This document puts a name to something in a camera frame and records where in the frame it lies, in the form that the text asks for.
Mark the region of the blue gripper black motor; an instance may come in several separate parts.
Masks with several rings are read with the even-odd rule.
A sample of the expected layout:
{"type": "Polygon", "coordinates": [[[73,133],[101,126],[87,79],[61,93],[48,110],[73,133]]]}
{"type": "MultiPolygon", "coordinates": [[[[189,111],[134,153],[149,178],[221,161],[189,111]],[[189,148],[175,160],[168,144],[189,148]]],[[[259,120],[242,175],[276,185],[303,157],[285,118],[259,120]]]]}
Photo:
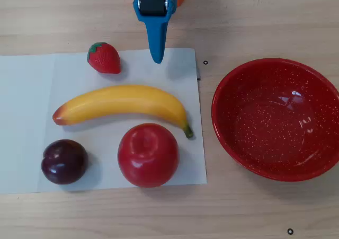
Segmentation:
{"type": "Polygon", "coordinates": [[[168,22],[176,11],[177,0],[134,0],[136,16],[146,26],[149,50],[153,61],[164,58],[168,22]]]}

